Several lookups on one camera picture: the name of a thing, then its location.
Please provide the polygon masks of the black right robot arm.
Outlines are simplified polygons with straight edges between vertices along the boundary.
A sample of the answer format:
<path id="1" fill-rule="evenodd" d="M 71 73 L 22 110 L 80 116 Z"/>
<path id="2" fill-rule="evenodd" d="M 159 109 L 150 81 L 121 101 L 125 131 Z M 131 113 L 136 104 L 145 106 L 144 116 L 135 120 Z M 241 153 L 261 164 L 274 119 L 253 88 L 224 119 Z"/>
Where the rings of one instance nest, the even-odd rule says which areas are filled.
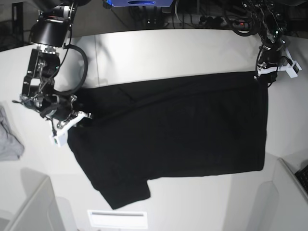
<path id="1" fill-rule="evenodd" d="M 42 118 L 67 122 L 77 117 L 74 102 L 77 92 L 85 83 L 88 59 L 85 52 L 71 44 L 67 36 L 72 34 L 72 25 L 78 7 L 88 4 L 87 0 L 36 0 L 40 12 L 32 30 L 32 49 L 26 76 L 23 80 L 19 104 L 34 110 Z M 77 51 L 83 58 L 84 70 L 80 82 L 71 90 L 55 90 L 55 77 L 64 60 L 59 58 L 58 48 Z"/>

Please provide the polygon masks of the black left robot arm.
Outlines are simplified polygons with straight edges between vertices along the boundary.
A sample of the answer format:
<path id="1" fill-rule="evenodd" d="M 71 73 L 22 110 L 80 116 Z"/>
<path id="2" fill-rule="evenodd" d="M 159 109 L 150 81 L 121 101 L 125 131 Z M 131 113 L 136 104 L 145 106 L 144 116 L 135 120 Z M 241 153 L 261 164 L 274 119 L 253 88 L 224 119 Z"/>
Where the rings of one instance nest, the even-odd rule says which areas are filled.
<path id="1" fill-rule="evenodd" d="M 236 21 L 228 16 L 231 4 L 228 0 L 225 1 L 222 7 L 225 22 L 238 36 L 259 35 L 261 46 L 257 55 L 256 70 L 279 65 L 284 47 L 283 36 L 287 29 L 287 22 L 282 13 L 276 11 L 276 4 L 271 0 L 243 0 L 242 5 L 246 16 Z"/>

